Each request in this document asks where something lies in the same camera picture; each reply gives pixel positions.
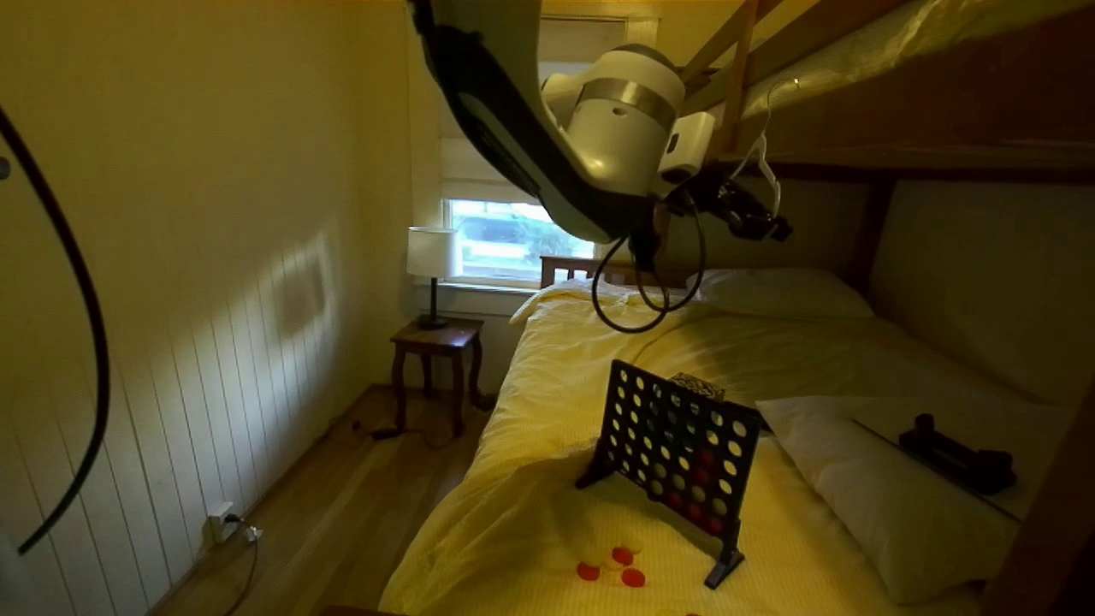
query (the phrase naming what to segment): power outlet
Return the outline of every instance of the power outlet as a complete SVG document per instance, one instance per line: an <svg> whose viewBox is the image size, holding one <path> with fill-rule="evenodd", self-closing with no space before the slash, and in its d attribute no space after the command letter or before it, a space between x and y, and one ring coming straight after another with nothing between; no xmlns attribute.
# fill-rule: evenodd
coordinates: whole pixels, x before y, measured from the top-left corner
<svg viewBox="0 0 1095 616"><path fill-rule="evenodd" d="M245 518L239 518L238 503L214 505L207 518L208 545L225 545L229 536L238 536L239 522L245 522Z"/></svg>

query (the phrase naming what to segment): bed frame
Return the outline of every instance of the bed frame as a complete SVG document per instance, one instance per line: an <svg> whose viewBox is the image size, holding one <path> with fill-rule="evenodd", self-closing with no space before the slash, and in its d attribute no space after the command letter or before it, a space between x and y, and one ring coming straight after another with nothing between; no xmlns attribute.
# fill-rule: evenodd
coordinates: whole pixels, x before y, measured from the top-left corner
<svg viewBox="0 0 1095 616"><path fill-rule="evenodd" d="M542 255L542 287L553 287L558 280L594 280L598 262L604 262L598 255L553 255L553 253L545 253ZM662 271L662 283L684 287L688 275L684 271ZM606 280L610 283L643 280L643 283L658 287L655 278L640 278L637 265L623 262L623 261L606 262Z"/></svg>
<svg viewBox="0 0 1095 616"><path fill-rule="evenodd" d="M818 0L785 32L753 44L782 0L745 0L688 60L688 106L726 102L744 117L749 85L854 35L909 0ZM711 160L744 160L767 131L772 164L794 178L859 178L874 187L871 214L890 208L896 178L960 181L1095 181L1095 2L1072 12L913 59L877 77L744 117L715 134ZM731 48L749 48L709 72ZM986 611L1089 611L1095 594L1095 382L1072 438L1025 522Z"/></svg>
<svg viewBox="0 0 1095 616"><path fill-rule="evenodd" d="M776 0L745 0L688 60L688 106L741 117L759 77L815 53L909 0L818 0L794 24L749 44ZM877 77L731 123L709 158L744 160L767 126L772 160L928 178L1095 181L1095 2L913 59ZM753 48L709 72L726 48Z"/></svg>

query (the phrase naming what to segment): black object on bed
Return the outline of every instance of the black object on bed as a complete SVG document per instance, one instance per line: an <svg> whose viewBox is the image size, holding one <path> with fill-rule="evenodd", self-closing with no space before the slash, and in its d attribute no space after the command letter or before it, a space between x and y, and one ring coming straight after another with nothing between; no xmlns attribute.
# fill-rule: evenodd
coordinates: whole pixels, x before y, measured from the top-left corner
<svg viewBox="0 0 1095 616"><path fill-rule="evenodd" d="M579 490L623 473L711 536L724 536L709 587L744 561L741 510L759 413L614 360L604 438Z"/></svg>
<svg viewBox="0 0 1095 616"><path fill-rule="evenodd" d="M1016 486L1009 453L969 449L943 434L930 413L919 413L919 424L896 445L971 492L992 497Z"/></svg>

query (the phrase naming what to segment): yellow bedsheet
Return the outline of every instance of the yellow bedsheet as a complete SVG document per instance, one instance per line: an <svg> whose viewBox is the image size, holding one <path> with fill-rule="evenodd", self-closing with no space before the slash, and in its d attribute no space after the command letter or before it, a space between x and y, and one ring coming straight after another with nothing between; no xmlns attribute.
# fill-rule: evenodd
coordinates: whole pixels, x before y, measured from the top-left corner
<svg viewBox="0 0 1095 616"><path fill-rule="evenodd" d="M632 300L617 319L640 319ZM582 296L526 319L499 406L466 481L427 518L384 608L394 611L976 611L976 593L894 605L867 554L759 438L744 499L745 564L702 583L715 540L650 503L623 474L575 490L614 360L693 374L741 405L794 392L1009 398L881 319L772 321L688 308L648 335L617 335ZM632 572L614 552L632 552Z"/></svg>

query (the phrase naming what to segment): red game piece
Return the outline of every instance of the red game piece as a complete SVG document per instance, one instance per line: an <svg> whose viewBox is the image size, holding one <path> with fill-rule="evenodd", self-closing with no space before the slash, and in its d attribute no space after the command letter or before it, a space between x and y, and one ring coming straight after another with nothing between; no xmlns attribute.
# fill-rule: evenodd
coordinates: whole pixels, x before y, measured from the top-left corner
<svg viewBox="0 0 1095 616"><path fill-rule="evenodd" d="M579 561L579 577L585 577L585 583L597 583L598 573L604 573L604 568L598 564L588 564L588 561Z"/></svg>
<svg viewBox="0 0 1095 616"><path fill-rule="evenodd" d="M632 561L637 561L637 554L632 554L630 547L614 547L614 561L621 561L621 564L632 564Z"/></svg>
<svg viewBox="0 0 1095 616"><path fill-rule="evenodd" d="M623 568L621 583L630 586L630 587L643 587L648 573L640 568Z"/></svg>

